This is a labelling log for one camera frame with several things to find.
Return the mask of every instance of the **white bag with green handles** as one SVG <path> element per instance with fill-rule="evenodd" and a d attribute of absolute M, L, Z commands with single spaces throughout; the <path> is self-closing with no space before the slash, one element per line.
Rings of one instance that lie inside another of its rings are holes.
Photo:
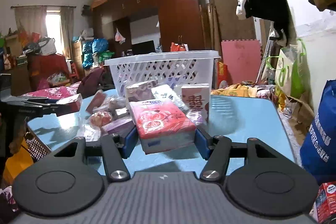
<path fill-rule="evenodd" d="M 289 45 L 280 49 L 275 83 L 283 93 L 299 99 L 301 94 L 310 89 L 310 74 L 307 63 L 307 53 L 302 39 L 298 38 L 297 45 Z"/>

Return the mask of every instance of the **window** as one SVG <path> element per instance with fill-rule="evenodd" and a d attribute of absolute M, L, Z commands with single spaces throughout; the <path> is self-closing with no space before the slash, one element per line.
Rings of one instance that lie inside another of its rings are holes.
<path fill-rule="evenodd" d="M 56 52 L 63 54 L 61 43 L 61 16 L 59 10 L 47 10 L 45 23 L 47 25 L 48 37 L 55 39 Z"/>

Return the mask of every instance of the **curtain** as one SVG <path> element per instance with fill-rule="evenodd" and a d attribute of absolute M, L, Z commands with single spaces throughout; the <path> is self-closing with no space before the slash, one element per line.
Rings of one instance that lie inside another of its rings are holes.
<path fill-rule="evenodd" d="M 74 34 L 74 8 L 61 7 L 61 43 L 63 55 L 66 59 L 72 58 L 72 38 Z"/>
<path fill-rule="evenodd" d="M 45 24 L 46 6 L 16 7 L 14 12 L 18 30 L 23 27 L 28 34 L 36 32 L 42 37 L 47 36 L 47 26 Z"/>

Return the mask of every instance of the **blue bag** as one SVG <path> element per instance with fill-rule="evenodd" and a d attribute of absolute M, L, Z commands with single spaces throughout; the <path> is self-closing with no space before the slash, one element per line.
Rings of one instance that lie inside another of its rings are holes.
<path fill-rule="evenodd" d="M 89 69 L 93 65 L 93 56 L 92 54 L 84 54 L 83 68 Z"/>
<path fill-rule="evenodd" d="M 106 39 L 95 39 L 92 43 L 92 53 L 105 52 L 109 49 L 109 43 Z"/>
<path fill-rule="evenodd" d="M 92 42 L 93 40 L 89 40 L 83 43 L 82 53 L 92 53 Z"/>
<path fill-rule="evenodd" d="M 336 181 L 336 80 L 325 84 L 319 111 L 300 149 L 302 166 L 321 185 Z"/>

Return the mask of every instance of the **curtain rod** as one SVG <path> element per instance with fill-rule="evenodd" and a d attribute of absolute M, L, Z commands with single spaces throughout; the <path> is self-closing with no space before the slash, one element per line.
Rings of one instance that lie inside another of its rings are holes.
<path fill-rule="evenodd" d="M 64 6 L 64 5 L 27 5 L 27 6 L 11 6 L 10 8 L 19 8 L 19 7 L 70 7 L 77 8 L 77 6 Z"/>

